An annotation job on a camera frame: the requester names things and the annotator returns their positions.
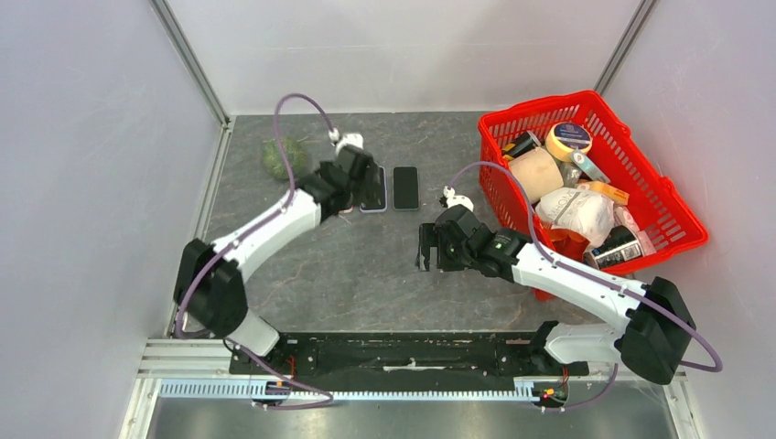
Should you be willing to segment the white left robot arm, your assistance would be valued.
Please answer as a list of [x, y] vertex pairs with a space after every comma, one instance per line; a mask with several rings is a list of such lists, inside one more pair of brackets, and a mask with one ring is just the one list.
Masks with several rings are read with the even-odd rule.
[[194, 239], [183, 249], [173, 298], [176, 320], [190, 316], [219, 338], [252, 351], [265, 373], [287, 360], [278, 330], [251, 311], [245, 284], [256, 270], [295, 238], [355, 204], [377, 198], [379, 166], [354, 145], [294, 181], [285, 198], [238, 230], [212, 242]]

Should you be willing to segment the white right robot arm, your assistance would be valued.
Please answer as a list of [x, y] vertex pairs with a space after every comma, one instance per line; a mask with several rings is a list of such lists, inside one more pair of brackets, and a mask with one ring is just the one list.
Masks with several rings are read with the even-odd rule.
[[442, 272], [474, 270], [542, 290], [599, 318], [592, 325], [542, 325], [528, 349], [530, 366], [541, 374], [563, 364], [609, 362], [666, 385], [696, 333], [674, 283], [656, 277], [644, 284], [602, 272], [517, 230], [493, 231], [462, 205], [419, 226], [415, 264], [420, 270], [429, 270], [431, 252]]

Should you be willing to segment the red plastic basket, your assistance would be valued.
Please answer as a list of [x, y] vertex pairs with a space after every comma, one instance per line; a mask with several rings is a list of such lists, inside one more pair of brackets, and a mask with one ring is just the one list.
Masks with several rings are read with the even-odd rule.
[[525, 131], [544, 138], [561, 122], [580, 124], [592, 135], [589, 157], [614, 187], [629, 193], [628, 209], [655, 249], [653, 254], [609, 267], [607, 273], [635, 273], [707, 243], [705, 226], [674, 183], [652, 166], [631, 139], [630, 128], [594, 91], [547, 96], [482, 115], [480, 158], [506, 167], [501, 153], [505, 145]]

